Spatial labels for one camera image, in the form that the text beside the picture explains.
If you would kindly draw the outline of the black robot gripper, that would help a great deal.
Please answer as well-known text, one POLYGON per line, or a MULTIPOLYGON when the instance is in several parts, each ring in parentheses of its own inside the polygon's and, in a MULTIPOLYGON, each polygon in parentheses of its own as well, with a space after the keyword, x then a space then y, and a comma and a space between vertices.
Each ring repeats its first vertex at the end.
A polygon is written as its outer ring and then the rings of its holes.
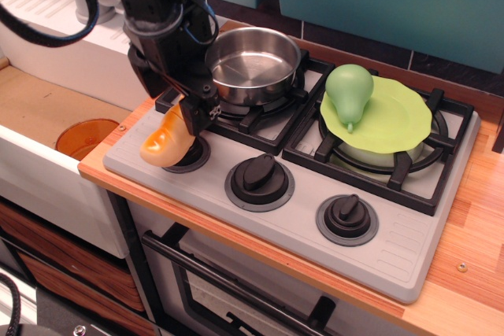
POLYGON ((140 83, 151 98, 167 90, 186 96, 179 101, 183 120, 189 134, 198 136, 221 114, 205 63, 219 32, 214 12, 206 0, 126 0, 124 11, 128 60, 140 83))

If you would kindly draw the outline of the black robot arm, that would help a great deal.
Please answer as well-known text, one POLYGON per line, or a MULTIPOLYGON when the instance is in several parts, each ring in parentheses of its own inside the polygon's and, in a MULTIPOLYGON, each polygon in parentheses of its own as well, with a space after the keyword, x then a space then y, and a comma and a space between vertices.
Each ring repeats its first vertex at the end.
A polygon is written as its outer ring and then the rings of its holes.
POLYGON ((182 95, 183 121, 199 135, 220 113, 217 86, 205 63, 219 33, 206 0, 120 0, 128 59, 152 98, 172 88, 182 95))

